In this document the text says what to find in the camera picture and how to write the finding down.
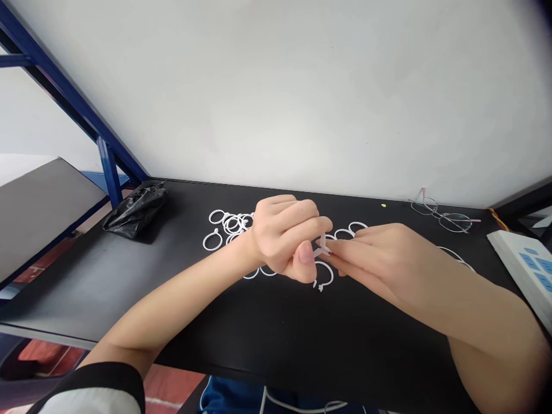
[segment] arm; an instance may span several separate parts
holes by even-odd
[[[448,337],[464,387],[483,413],[530,412],[550,347],[525,303],[400,224],[327,240],[328,258],[408,315]]]
[[[125,362],[145,377],[163,347],[220,293],[268,264],[303,283],[316,279],[309,240],[332,227],[310,200],[279,195],[257,204],[253,227],[229,245],[179,273],[134,305],[81,366]]]

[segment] black plastic bag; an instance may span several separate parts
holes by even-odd
[[[164,182],[133,191],[105,217],[103,229],[135,239],[165,204],[167,196]]]

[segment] red floor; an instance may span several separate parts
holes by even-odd
[[[23,272],[16,282],[30,283],[49,265],[67,251],[76,238],[65,239],[50,250],[33,266]],[[82,356],[84,350],[33,339],[20,354],[20,359],[37,360],[40,376],[54,376],[67,373]],[[175,368],[153,365],[145,381],[146,414],[175,414],[188,399],[205,375]],[[13,408],[0,414],[24,414],[28,408]]]

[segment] eyeglass frame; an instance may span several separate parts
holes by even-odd
[[[430,207],[426,204],[426,202],[425,202],[426,198],[427,198],[428,200],[431,200],[431,201],[433,201],[433,202],[435,203],[435,209],[430,208]],[[420,213],[418,210],[416,210],[416,209],[414,208],[414,206],[413,206],[413,204],[416,203],[416,200],[423,200],[423,202],[421,203],[421,205],[423,205],[425,208],[427,208],[429,211],[431,211],[431,213],[430,213],[430,214],[423,214],[423,213]],[[438,205],[437,202],[436,202],[433,198],[431,198],[431,197],[425,197],[425,196],[424,196],[424,197],[419,197],[419,198],[417,198],[416,200],[411,200],[410,198],[408,199],[408,201],[410,201],[410,208],[411,208],[412,210],[414,210],[414,211],[415,211],[416,213],[418,213],[418,214],[421,214],[422,216],[433,216],[433,217],[435,217],[436,219],[439,220],[439,224],[441,225],[441,227],[443,227],[444,229],[446,229],[446,230],[448,230],[448,231],[450,231],[450,232],[452,232],[452,233],[466,233],[466,234],[469,234],[468,230],[469,230],[470,228],[472,228],[472,224],[473,224],[473,223],[478,223],[478,222],[481,221],[481,220],[472,220],[472,219],[470,219],[467,215],[462,214],[462,213],[445,213],[445,214],[438,213],[438,212],[437,212],[437,208],[439,207],[439,205]],[[463,228],[460,227],[458,224],[456,224],[456,223],[454,222],[454,220],[451,220],[450,218],[448,218],[448,217],[447,217],[448,214],[458,214],[459,216],[464,216],[464,217],[466,217],[466,218],[470,221],[469,227],[466,228],[466,229],[463,229]],[[448,220],[449,222],[451,222],[452,224],[454,224],[456,227],[458,227],[458,228],[460,229],[460,231],[454,231],[454,230],[451,230],[451,229],[449,229],[449,228],[446,228],[444,225],[442,225],[442,224],[440,223],[440,220],[441,220],[441,219],[446,219],[446,220]]]

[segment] wrist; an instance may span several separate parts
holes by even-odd
[[[242,233],[239,237],[236,237],[229,246],[235,247],[235,254],[248,272],[265,265],[252,231]]]

